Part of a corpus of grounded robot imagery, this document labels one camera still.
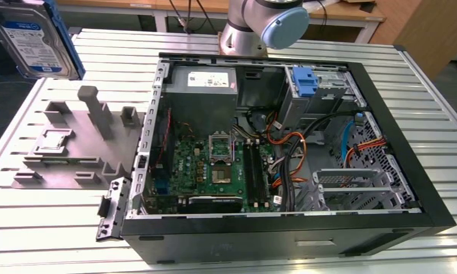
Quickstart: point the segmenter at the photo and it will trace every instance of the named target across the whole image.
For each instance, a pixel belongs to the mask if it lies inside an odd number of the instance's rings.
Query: metal table
[[[65,100],[72,109],[85,110],[76,97],[84,84],[97,86],[98,99],[110,110],[145,109],[157,53],[216,54],[217,38],[82,29],[73,42],[88,71],[84,81],[38,80],[0,140],[0,273],[457,273],[457,226],[374,256],[345,259],[146,265],[126,242],[96,243],[96,211],[105,191],[10,188],[22,157],[48,123],[41,111],[50,100]],[[301,41],[269,56],[365,65],[457,222],[457,114],[408,54],[392,46]]]

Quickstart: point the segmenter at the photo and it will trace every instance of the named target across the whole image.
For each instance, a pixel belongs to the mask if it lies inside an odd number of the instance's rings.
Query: table leg
[[[369,43],[370,37],[373,37],[374,31],[378,27],[380,22],[368,22],[361,28],[360,33],[356,38],[356,43],[366,44]]]
[[[168,32],[168,13],[164,10],[153,10],[153,19],[156,21],[156,31],[158,33]]]

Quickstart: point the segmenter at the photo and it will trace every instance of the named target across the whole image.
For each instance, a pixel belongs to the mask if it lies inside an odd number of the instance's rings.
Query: motherboard
[[[169,179],[153,179],[157,195],[148,198],[148,211],[182,213],[188,199],[202,203],[206,198],[209,203],[241,203],[241,212],[274,210],[264,172],[273,161],[272,146],[212,137],[176,141],[172,175]],[[216,160],[228,154],[226,161]]]

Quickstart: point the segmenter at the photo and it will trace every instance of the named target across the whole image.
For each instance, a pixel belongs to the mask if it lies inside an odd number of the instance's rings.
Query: ram slot
[[[266,188],[262,178],[262,161],[258,147],[244,145],[245,185],[249,204],[268,201]]]

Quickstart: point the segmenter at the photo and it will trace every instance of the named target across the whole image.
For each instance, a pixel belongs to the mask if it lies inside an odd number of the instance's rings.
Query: label sticker
[[[282,125],[280,122],[274,121],[273,126],[274,126],[274,128],[277,128],[280,130]]]
[[[36,71],[60,72],[60,61],[52,47],[44,42],[44,32],[36,23],[6,21],[2,30],[12,40],[26,65]]]
[[[276,195],[274,199],[273,199],[273,203],[274,204],[281,204],[282,203],[282,197]]]
[[[192,71],[188,74],[188,87],[229,87],[226,72]]]
[[[152,5],[148,5],[148,4],[130,4],[130,7],[152,7]]]

